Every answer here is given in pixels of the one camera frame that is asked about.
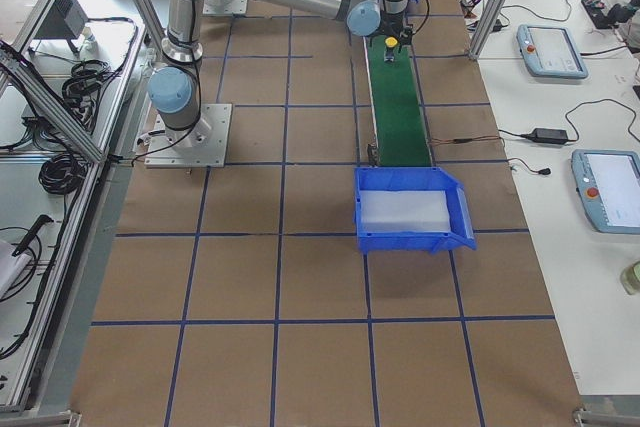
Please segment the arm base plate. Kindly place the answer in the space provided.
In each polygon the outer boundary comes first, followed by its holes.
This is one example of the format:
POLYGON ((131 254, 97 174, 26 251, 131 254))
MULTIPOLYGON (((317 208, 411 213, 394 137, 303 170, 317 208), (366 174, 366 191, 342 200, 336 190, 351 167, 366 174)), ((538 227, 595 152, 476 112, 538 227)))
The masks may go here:
POLYGON ((199 168, 225 165, 232 105, 204 104, 195 128, 181 141, 185 132, 167 130, 159 114, 150 138, 149 153, 143 158, 149 168, 199 168))
POLYGON ((245 16, 248 0, 204 0, 205 17, 245 16))

